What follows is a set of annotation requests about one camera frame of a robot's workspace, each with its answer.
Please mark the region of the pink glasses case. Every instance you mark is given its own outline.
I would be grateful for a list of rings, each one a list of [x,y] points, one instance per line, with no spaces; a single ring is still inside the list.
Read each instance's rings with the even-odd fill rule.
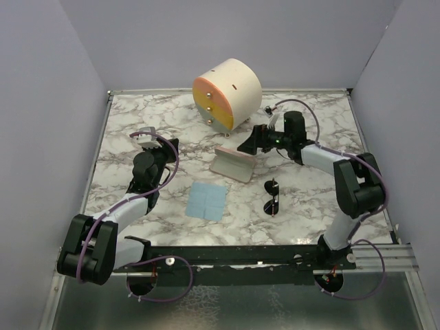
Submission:
[[[218,146],[214,149],[210,170],[246,184],[251,180],[255,164],[256,160],[249,155]]]

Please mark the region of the light blue cleaning cloth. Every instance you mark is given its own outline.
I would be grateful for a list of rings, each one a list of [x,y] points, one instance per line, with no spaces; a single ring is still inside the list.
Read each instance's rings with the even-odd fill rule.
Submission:
[[[185,215],[219,222],[226,204],[227,188],[214,184],[193,182],[190,188]]]

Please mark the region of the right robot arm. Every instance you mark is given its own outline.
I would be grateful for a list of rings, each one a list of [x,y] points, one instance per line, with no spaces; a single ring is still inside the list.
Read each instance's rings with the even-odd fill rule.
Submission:
[[[354,234],[362,222],[382,211],[387,192],[375,157],[370,153],[338,153],[307,138],[305,119],[299,111],[283,115],[283,131],[266,125],[255,125],[237,151],[256,155],[260,150],[287,151],[290,160],[330,174],[334,178],[339,211],[318,239],[316,262],[331,269],[347,253]]]

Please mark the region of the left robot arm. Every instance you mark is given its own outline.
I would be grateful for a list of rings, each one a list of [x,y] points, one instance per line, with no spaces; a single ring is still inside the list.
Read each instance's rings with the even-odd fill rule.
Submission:
[[[175,176],[169,171],[160,182],[167,165],[179,166],[179,140],[166,140],[157,134],[158,145],[143,148],[133,159],[133,178],[119,202],[93,215],[77,214],[69,225],[64,244],[58,255],[56,271],[76,278],[79,283],[103,285],[113,270],[126,264],[141,272],[152,261],[146,250],[148,241],[127,237],[118,242],[118,235],[134,221],[155,207],[159,189]]]

